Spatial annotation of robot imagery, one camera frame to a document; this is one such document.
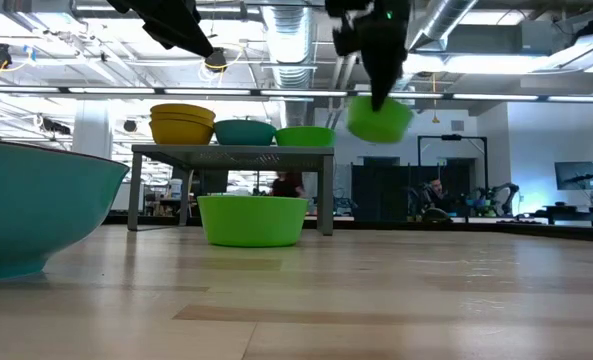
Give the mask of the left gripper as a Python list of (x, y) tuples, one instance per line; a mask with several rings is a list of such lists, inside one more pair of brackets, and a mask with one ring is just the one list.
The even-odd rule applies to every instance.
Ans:
[(157, 4), (147, 4), (149, 0), (106, 0), (117, 12), (126, 14), (134, 11), (143, 21), (143, 29), (165, 49), (174, 47), (172, 32), (175, 31), (180, 39), (177, 46), (202, 57), (213, 53), (213, 47), (199, 23), (200, 13), (195, 0), (168, 0), (168, 25), (155, 14)]

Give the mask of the grey perforated metal shelf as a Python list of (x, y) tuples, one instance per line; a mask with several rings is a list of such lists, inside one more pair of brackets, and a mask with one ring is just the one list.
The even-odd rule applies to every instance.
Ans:
[(332, 147), (241, 146), (241, 145), (134, 145), (128, 204), (127, 229), (138, 229), (143, 159), (177, 168), (182, 190), (189, 189), (193, 170), (300, 171), (317, 174), (317, 229), (333, 234), (334, 149)]

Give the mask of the yellow blue patterned ceramic bowl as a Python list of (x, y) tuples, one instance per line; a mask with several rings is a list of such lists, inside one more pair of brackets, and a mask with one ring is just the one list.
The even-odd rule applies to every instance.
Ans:
[(214, 120), (209, 117), (201, 117), (194, 114), (186, 114), (186, 113), (151, 113), (150, 114), (152, 121), (161, 121), (161, 120), (179, 120), (179, 121), (191, 121), (196, 123), (202, 123), (207, 126), (211, 126), (214, 123)]
[(190, 114), (204, 118), (214, 118), (216, 114), (204, 107), (191, 105), (191, 104), (180, 104), (180, 103), (166, 103), (158, 104), (150, 108), (151, 113), (183, 113)]
[(153, 120), (149, 126), (158, 145), (208, 145), (214, 133), (210, 126), (175, 119)]

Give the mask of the black metal gantry frame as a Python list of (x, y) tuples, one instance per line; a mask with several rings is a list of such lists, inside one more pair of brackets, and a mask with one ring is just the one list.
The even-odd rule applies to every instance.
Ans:
[[(441, 145), (454, 150), (456, 145), (471, 145), (479, 152), (477, 157), (437, 156), (431, 164), (425, 155), (431, 145)], [(486, 194), (489, 183), (488, 139), (459, 134), (419, 135), (416, 140), (418, 184), (410, 191), (409, 208), (415, 211), (417, 220), (425, 222), (451, 222), (460, 218), (468, 222), (489, 204)], [(426, 200), (423, 184), (429, 180), (440, 179), (443, 189), (453, 201), (453, 212), (430, 208)]]

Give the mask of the teal black floral ceramic bowl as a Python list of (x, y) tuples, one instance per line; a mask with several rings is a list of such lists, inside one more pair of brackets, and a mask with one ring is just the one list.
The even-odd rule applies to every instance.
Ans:
[(0, 279), (42, 271), (106, 218), (129, 167), (0, 141)]
[(269, 146), (276, 128), (254, 120), (222, 120), (214, 124), (214, 132), (220, 145)]

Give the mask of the black background table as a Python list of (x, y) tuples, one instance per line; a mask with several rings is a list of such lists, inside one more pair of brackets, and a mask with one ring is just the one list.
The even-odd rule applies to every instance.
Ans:
[(555, 225), (557, 221), (575, 221), (589, 222), (593, 227), (593, 206), (545, 206), (544, 213), (549, 225)]

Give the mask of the smooth silver air duct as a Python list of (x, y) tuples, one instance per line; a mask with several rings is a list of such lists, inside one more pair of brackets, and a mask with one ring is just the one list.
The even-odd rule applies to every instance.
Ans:
[(479, 0), (430, 0), (427, 10), (413, 20), (407, 32), (406, 47), (415, 51), (427, 45), (447, 46), (448, 36)]

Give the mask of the green plastic mini bowl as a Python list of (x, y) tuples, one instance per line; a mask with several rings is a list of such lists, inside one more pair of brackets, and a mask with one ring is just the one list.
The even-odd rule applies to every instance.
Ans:
[(335, 132), (326, 127), (296, 126), (277, 130), (278, 146), (333, 147)]
[(387, 97), (378, 111), (372, 109), (370, 96), (355, 97), (349, 104), (347, 129), (357, 138), (371, 143), (400, 142), (414, 112), (405, 104)]
[(265, 248), (295, 245), (308, 201), (273, 196), (210, 195), (197, 199), (211, 245)]

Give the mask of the black aluminium table frame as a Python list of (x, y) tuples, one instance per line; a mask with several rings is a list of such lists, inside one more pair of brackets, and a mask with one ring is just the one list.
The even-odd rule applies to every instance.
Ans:
[[(127, 225), (125, 214), (110, 214), (102, 225)], [(143, 226), (178, 226), (177, 217), (139, 216), (139, 228)], [(420, 222), (356, 222), (334, 218), (334, 230), (351, 231), (424, 231), (424, 232), (491, 232), (514, 235), (539, 236), (567, 240), (593, 242), (593, 227), (559, 226), (547, 224), (496, 222), (496, 223), (456, 223), (430, 224)]]

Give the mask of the black partition cabinet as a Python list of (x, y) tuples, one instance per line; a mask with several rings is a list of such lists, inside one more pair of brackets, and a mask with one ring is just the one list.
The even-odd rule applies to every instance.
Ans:
[(435, 164), (395, 164), (390, 158), (369, 158), (351, 167), (354, 219), (358, 222), (406, 222), (428, 206), (421, 200), (431, 182), (441, 182), (441, 208), (450, 215), (464, 212), (464, 197), (476, 186), (475, 161), (440, 159)]

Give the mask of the ribbed silver air duct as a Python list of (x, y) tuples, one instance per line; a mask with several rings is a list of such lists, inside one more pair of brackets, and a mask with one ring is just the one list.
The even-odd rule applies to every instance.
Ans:
[(265, 6), (261, 9), (267, 26), (266, 44), (275, 86), (281, 90), (309, 88), (314, 70), (311, 8), (297, 6)]

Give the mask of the dark wall monitor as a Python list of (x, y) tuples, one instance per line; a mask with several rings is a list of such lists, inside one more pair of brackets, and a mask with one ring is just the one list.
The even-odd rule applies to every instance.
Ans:
[(593, 190), (593, 161), (555, 162), (559, 191)]

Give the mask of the person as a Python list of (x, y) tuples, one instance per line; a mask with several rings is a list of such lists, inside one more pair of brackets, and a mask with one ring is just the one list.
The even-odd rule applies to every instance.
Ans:
[(271, 185), (270, 194), (275, 197), (304, 198), (305, 190), (300, 172), (278, 172)]
[(429, 180), (423, 184), (426, 200), (430, 208), (440, 209), (446, 213), (453, 212), (453, 201), (443, 189), (440, 179)]

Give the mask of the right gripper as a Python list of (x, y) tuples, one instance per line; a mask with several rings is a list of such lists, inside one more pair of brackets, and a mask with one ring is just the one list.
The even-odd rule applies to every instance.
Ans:
[(384, 35), (386, 40), (405, 42), (411, 10), (410, 0), (325, 0), (331, 18), (347, 15), (360, 38), (364, 68), (371, 84), (371, 106), (379, 112), (407, 59), (405, 48), (365, 48)]

